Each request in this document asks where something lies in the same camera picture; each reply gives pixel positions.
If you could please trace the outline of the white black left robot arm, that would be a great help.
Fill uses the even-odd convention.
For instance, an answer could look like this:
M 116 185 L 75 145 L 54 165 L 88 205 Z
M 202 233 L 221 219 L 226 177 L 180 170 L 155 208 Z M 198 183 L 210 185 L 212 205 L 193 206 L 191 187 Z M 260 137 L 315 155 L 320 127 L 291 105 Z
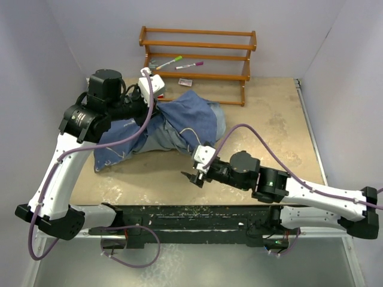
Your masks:
M 108 203 L 74 206 L 69 200 L 90 152 L 123 144 L 123 140 L 99 143 L 112 122 L 133 118 L 139 121 L 140 133 L 146 128 L 165 83 L 148 68 L 141 69 L 141 74 L 134 86 L 137 92 L 128 96 L 120 72 L 100 69 L 89 77 L 87 90 L 65 111 L 55 152 L 41 185 L 28 203 L 15 210 L 17 217 L 30 224 L 29 240 L 35 227 L 63 240 L 73 239 L 84 228 L 103 228 L 109 234 L 121 232 L 121 209 Z

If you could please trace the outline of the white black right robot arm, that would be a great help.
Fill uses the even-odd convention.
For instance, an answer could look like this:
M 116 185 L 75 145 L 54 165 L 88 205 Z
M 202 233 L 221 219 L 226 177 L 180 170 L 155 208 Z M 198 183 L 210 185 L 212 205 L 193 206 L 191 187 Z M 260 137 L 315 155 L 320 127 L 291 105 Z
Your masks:
M 214 149 L 199 146 L 192 155 L 194 174 L 184 172 L 198 187 L 219 183 L 243 191 L 262 203 L 280 203 L 281 209 L 266 219 L 273 234 L 302 227 L 344 230 L 359 239 L 376 239 L 379 216 L 377 190 L 342 190 L 305 181 L 282 170 L 263 167 L 246 151 L 233 154 L 228 162 L 213 157 Z

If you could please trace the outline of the blue printed pillowcase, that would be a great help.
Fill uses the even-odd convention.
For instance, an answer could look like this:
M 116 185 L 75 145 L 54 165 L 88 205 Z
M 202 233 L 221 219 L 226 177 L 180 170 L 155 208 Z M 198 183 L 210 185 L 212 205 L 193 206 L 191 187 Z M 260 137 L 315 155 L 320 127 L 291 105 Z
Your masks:
M 158 103 L 157 110 L 159 113 L 137 138 L 94 150 L 94 172 L 143 152 L 175 149 L 183 154 L 192 154 L 198 145 L 205 142 L 214 145 L 226 131 L 225 114 L 220 104 L 198 96 L 193 90 L 171 102 Z

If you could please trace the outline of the light blue pillow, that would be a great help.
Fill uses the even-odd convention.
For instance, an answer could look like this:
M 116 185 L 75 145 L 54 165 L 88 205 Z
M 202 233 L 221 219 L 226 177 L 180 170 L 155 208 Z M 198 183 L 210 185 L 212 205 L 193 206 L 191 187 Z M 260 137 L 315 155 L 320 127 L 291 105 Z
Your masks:
M 198 145 L 214 145 L 226 131 L 225 114 L 217 102 L 200 99 L 161 107 L 131 146 L 131 154 L 172 149 L 191 154 Z

